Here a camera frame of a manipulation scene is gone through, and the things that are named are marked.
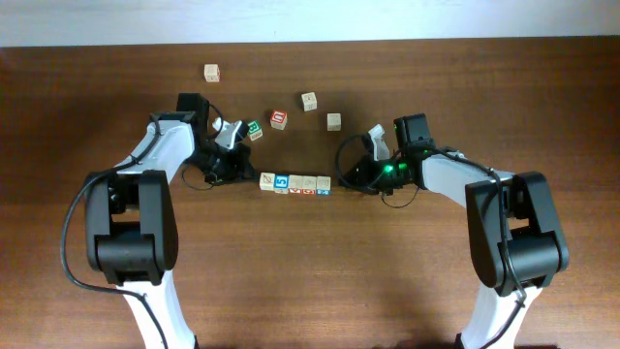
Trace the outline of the plain wooden block row end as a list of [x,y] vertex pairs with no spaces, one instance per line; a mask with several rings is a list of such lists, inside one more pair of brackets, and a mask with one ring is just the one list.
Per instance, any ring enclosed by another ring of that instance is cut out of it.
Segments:
[[274,173],[260,173],[259,184],[260,188],[264,191],[273,191],[274,190],[274,181],[275,174]]

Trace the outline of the ice cream wooden block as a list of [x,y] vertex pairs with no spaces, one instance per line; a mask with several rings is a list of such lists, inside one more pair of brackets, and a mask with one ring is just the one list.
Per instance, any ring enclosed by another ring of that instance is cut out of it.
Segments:
[[303,189],[303,176],[297,174],[289,175],[288,190],[290,194],[301,194]]

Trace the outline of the green N wooden block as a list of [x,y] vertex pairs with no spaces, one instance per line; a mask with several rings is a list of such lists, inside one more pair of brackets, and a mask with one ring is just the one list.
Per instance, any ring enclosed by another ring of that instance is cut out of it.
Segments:
[[340,113],[328,113],[326,115],[326,128],[328,131],[340,131],[342,127]]

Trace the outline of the red I wooden block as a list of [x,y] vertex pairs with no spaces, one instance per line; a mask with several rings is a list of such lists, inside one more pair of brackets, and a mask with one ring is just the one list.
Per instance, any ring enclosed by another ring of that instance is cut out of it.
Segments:
[[317,178],[311,175],[305,175],[302,178],[302,193],[304,195],[315,195],[317,190]]

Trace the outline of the blue K wooden block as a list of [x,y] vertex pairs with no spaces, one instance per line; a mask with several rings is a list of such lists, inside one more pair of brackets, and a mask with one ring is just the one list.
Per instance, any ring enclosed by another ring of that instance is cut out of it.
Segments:
[[331,178],[329,176],[317,177],[316,194],[322,196],[329,196],[331,194]]

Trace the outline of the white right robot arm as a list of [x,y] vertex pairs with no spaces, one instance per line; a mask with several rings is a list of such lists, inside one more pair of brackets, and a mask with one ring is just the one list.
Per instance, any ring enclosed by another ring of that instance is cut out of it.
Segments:
[[463,206],[480,289],[454,345],[512,348],[533,301],[570,260],[545,176],[498,171],[437,146],[423,113],[396,118],[393,128],[395,150],[381,125],[358,135],[366,153],[336,173],[339,185],[384,197],[413,184]]

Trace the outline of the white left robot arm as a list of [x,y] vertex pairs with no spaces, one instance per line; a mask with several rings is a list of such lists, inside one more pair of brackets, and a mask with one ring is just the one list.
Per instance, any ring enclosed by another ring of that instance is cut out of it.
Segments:
[[184,319],[173,268],[179,234],[170,183],[188,166],[207,186],[250,179],[250,127],[228,121],[199,93],[181,93],[173,111],[149,115],[130,155],[85,184],[86,257],[122,296],[148,348],[196,348]]

